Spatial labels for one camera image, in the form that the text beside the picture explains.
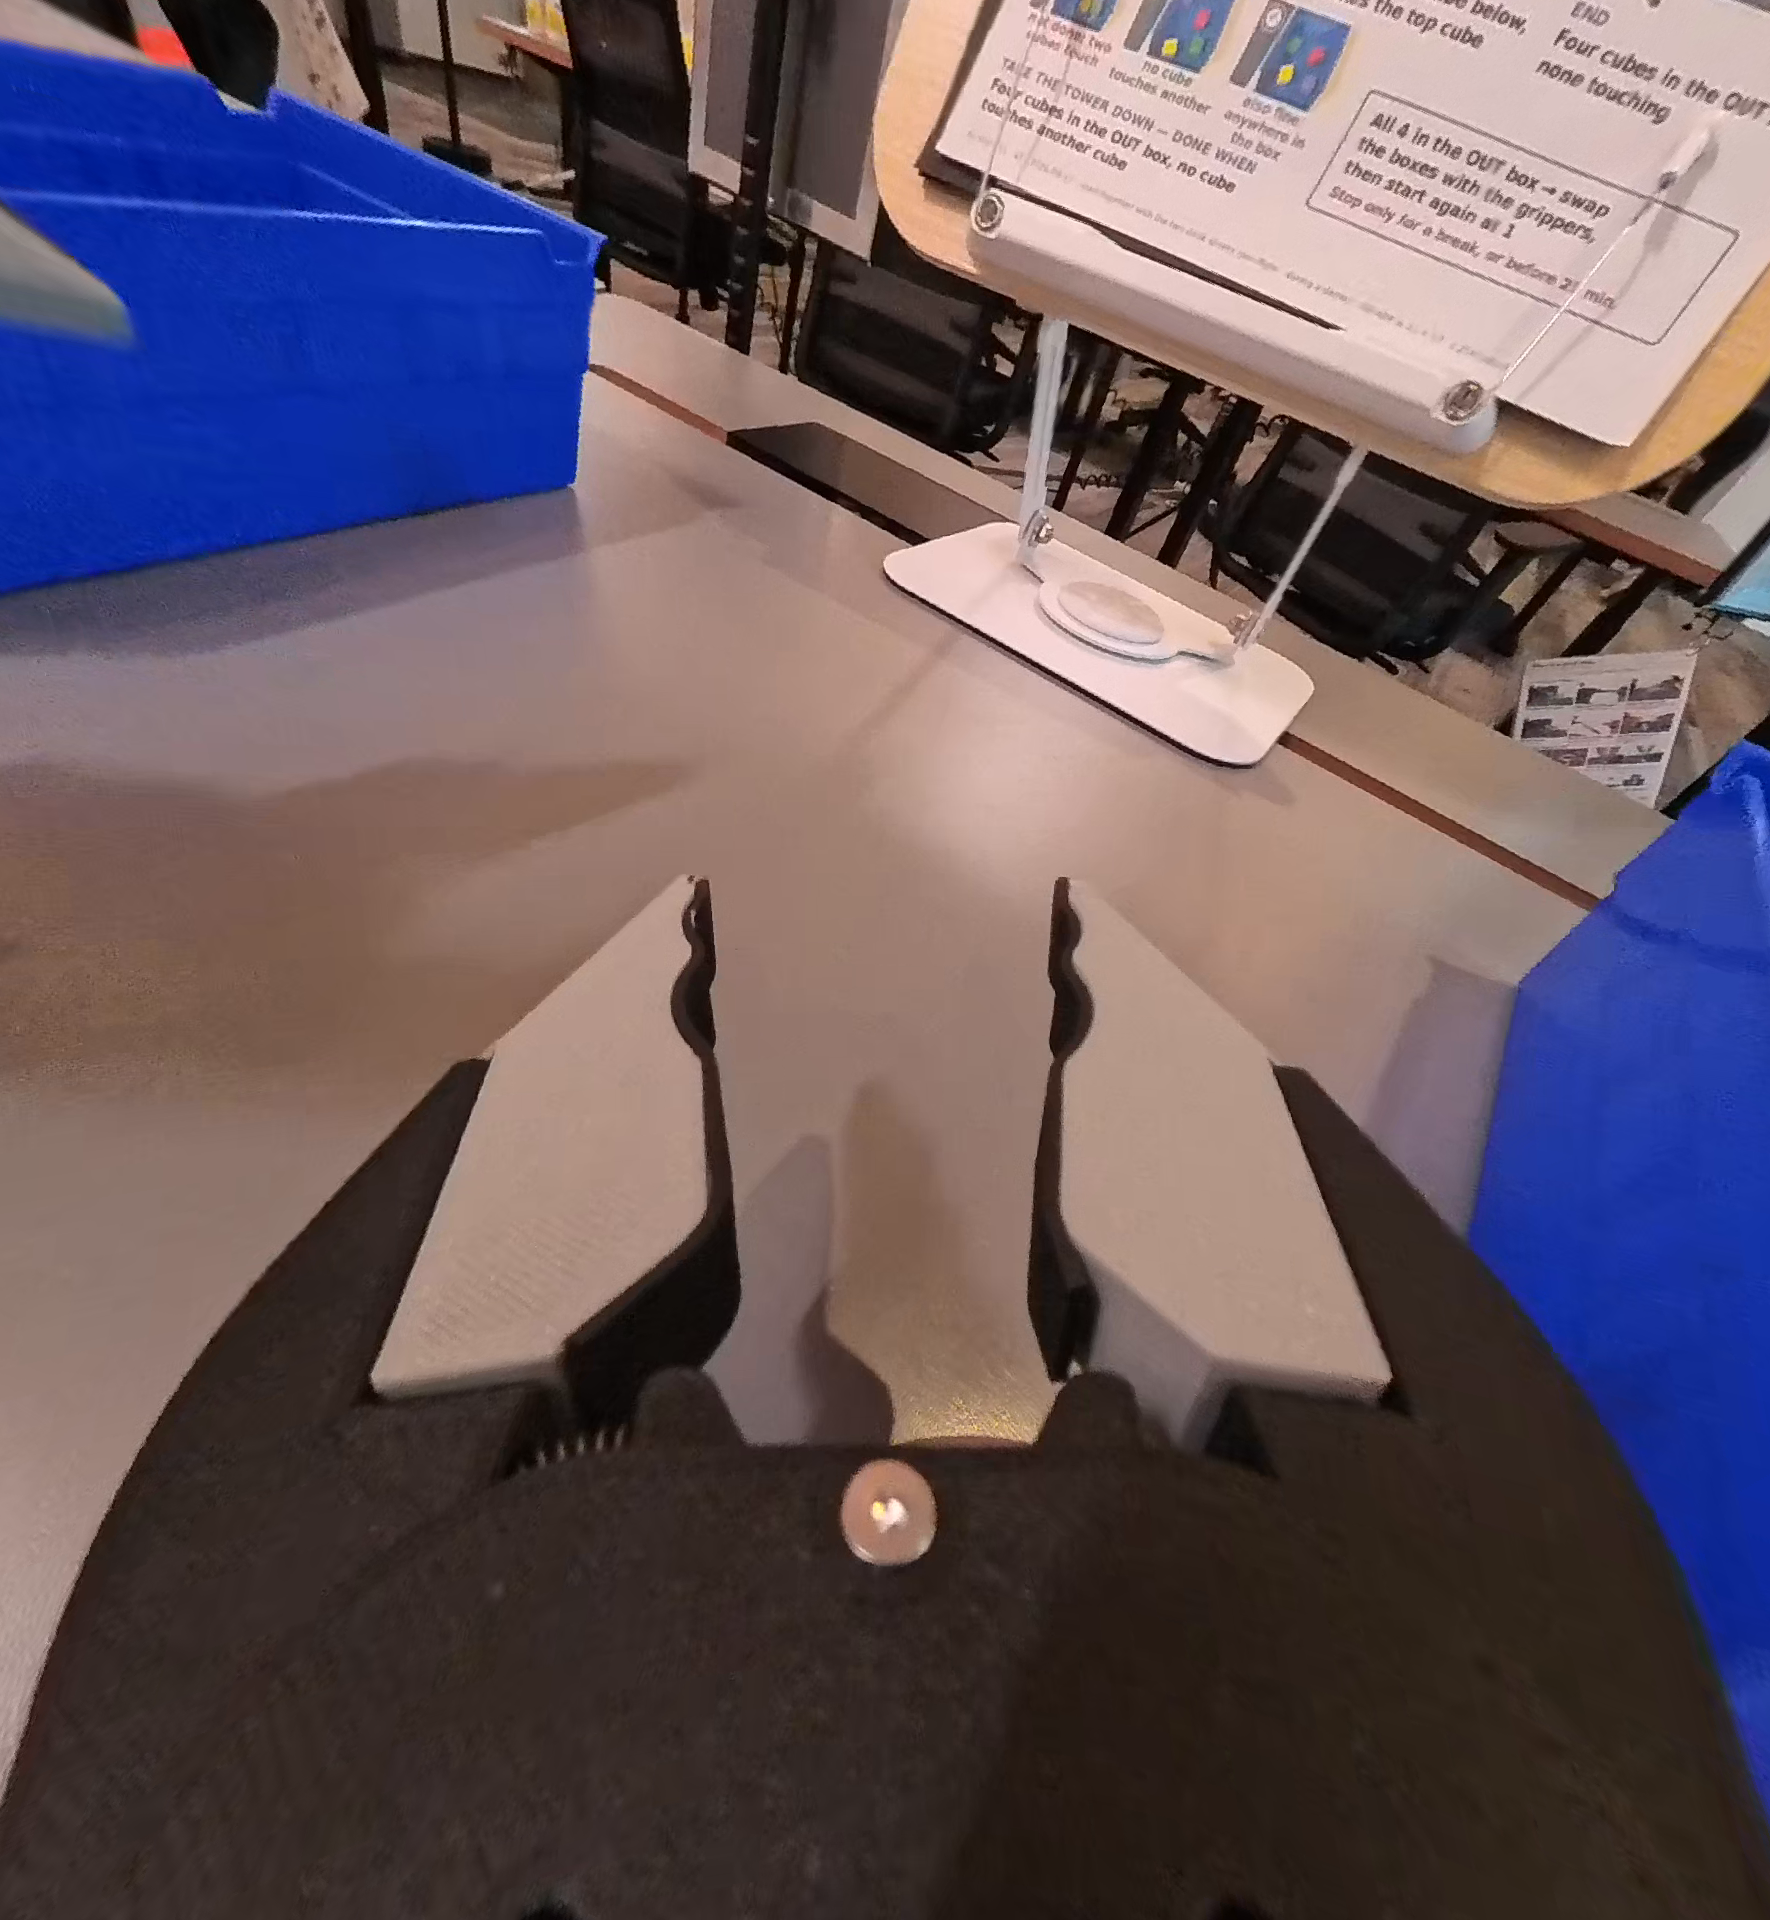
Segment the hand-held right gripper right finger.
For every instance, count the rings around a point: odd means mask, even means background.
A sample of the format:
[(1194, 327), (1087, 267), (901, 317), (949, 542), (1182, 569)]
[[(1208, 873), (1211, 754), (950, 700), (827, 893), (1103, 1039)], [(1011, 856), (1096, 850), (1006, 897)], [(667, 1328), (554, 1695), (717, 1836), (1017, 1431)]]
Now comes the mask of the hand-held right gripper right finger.
[(1049, 1381), (1125, 1381), (1146, 1419), (1239, 1388), (1374, 1405), (1393, 1367), (1278, 1069), (1089, 885), (1049, 919), (1033, 1325)]

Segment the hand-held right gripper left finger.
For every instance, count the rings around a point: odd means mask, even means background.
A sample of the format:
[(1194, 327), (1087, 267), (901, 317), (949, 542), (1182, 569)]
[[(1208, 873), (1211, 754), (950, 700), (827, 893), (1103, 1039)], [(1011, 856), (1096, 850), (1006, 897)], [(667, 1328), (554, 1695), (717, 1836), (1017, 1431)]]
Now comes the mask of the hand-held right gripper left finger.
[(739, 1306), (703, 876), (678, 876), (484, 1059), (370, 1388), (633, 1400)]

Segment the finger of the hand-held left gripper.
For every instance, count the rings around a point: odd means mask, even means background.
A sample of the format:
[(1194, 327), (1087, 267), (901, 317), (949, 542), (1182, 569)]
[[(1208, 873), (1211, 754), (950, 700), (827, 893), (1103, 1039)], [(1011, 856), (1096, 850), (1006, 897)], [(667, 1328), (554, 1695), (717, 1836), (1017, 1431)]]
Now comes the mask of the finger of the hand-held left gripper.
[(0, 325), (126, 347), (117, 294), (0, 202)]

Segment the wide blue plastic bin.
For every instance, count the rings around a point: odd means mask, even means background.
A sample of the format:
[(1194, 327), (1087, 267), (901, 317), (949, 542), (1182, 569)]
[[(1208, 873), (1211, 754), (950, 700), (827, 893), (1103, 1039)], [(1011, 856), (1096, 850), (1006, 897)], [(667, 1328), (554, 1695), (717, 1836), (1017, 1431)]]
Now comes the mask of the wide blue plastic bin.
[(567, 488), (605, 241), (274, 93), (0, 41), (0, 202), (129, 347), (0, 325), (0, 595)]

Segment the small blue plastic bin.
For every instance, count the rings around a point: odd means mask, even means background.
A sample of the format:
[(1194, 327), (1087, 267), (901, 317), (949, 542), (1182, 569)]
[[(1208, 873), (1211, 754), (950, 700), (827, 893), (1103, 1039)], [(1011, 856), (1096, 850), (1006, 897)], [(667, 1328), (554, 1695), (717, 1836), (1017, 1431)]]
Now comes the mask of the small blue plastic bin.
[(1518, 989), (1472, 1245), (1681, 1564), (1770, 1817), (1770, 753)]

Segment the white metal document stand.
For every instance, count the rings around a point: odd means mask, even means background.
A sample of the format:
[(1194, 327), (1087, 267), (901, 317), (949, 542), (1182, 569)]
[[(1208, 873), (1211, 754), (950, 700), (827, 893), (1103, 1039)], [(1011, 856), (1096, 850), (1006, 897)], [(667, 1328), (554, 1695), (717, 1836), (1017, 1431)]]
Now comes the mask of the white metal document stand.
[[(1374, 428), (1447, 452), (1483, 449), (1497, 431), (1503, 386), (1551, 339), (1603, 267), (1637, 235), (1717, 148), (1727, 116), (1704, 116), (1667, 157), (1659, 179), (1634, 202), (1613, 239), (1558, 299), (1538, 332), (1501, 373), (1391, 345), (1377, 334), (1286, 317), (1260, 320), (1257, 299), (1213, 287), (1202, 276), (1134, 254), (1103, 231), (1037, 202), (1023, 179), (1028, 162), (999, 169), (1008, 122), (993, 136), (970, 211), (970, 254), (993, 269), (1046, 269), (1074, 294), (1096, 296), (1116, 319), (1168, 322), (1185, 349), (1211, 349), (1234, 370), (1306, 387), (1315, 399), (1346, 402)], [(1049, 440), (1065, 372), (1065, 319), (1040, 330), (1038, 373), (1021, 519), (1014, 531), (985, 524), (915, 544), (883, 567), (887, 581), (925, 607), (1040, 669), (1060, 686), (1150, 730), (1209, 764), (1254, 769), (1278, 747), (1313, 694), (1306, 669), (1260, 642), (1287, 588), (1325, 531), (1367, 458), (1362, 444), (1341, 463), (1322, 506), (1293, 551), (1281, 581), (1257, 611), (1231, 629), (1113, 567), (1078, 551), (1063, 554), (1049, 506)]]

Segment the printed photo leaflet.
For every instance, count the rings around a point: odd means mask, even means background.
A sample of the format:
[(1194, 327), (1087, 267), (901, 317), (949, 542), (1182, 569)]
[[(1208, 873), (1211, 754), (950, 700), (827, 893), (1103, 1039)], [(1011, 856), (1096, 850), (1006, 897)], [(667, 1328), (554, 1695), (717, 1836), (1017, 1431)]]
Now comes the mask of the printed photo leaflet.
[(1548, 657), (1521, 674), (1512, 738), (1540, 758), (1656, 807), (1685, 730), (1696, 651)]

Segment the black office chair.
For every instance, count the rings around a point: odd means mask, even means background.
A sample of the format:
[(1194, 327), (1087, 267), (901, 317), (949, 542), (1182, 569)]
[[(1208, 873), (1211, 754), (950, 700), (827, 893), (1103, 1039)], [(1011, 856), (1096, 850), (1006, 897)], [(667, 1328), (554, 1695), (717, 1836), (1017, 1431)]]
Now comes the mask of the black office chair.
[(988, 455), (1037, 393), (1037, 329), (1010, 309), (818, 242), (791, 373), (954, 458)]
[(772, 220), (719, 204), (689, 167), (689, 64), (674, 3), (566, 3), (574, 64), (574, 220), (599, 236), (596, 281), (615, 267), (689, 309), (724, 310), (751, 350), (762, 274), (784, 264)]
[[(1346, 455), (1328, 434), (1286, 428), (1217, 510), (1213, 576), (1271, 594), (1328, 506)], [(1496, 522), (1492, 501), (1372, 455), (1331, 504), (1278, 614), (1336, 652), (1387, 667), (1493, 640), (1505, 625), (1507, 580), (1472, 551)]]

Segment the grey framed panel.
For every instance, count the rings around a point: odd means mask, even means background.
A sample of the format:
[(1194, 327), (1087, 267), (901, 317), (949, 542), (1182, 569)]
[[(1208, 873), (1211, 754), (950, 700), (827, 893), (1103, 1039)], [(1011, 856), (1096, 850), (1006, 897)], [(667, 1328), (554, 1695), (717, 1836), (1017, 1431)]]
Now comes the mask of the grey framed panel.
[[(737, 194), (751, 93), (753, 3), (692, 7), (687, 162)], [(873, 114), (904, 5), (781, 5), (781, 74), (769, 179), (772, 214), (863, 260), (873, 256), (880, 197)]]

